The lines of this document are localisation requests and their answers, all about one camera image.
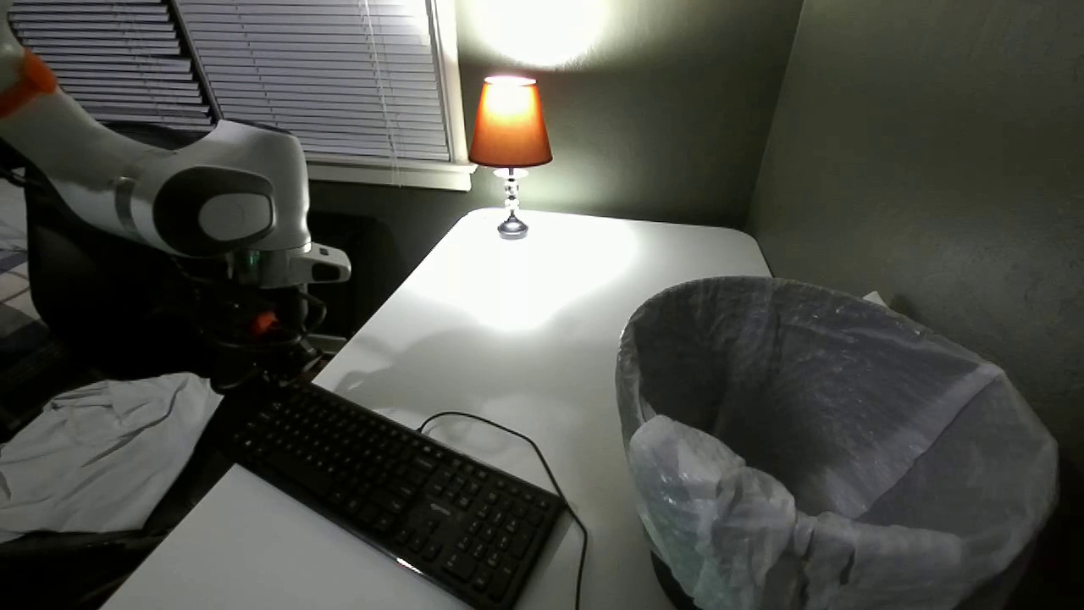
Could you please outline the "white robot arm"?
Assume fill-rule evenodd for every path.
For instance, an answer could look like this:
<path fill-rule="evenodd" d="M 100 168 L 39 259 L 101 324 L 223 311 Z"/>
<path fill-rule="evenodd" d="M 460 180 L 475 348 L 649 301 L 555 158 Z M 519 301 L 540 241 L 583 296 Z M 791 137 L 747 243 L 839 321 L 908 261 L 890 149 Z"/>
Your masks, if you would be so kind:
<path fill-rule="evenodd" d="M 221 119 L 177 149 L 139 142 L 86 113 L 13 27 L 0 71 L 0 138 L 82 224 L 174 261 L 155 304 L 204 339 L 223 386 L 317 371 L 308 293 L 346 280 L 352 261 L 308 231 L 296 137 Z"/>

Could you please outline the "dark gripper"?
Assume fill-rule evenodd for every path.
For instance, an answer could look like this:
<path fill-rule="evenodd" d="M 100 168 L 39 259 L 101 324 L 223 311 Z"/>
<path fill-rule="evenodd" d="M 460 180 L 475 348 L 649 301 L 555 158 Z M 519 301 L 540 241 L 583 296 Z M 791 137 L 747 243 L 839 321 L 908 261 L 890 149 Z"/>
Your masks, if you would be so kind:
<path fill-rule="evenodd" d="M 308 289 L 215 286 L 200 297 L 200 333 L 215 348 L 215 386 L 247 381 L 304 381 L 321 366 L 313 330 L 324 304 Z"/>

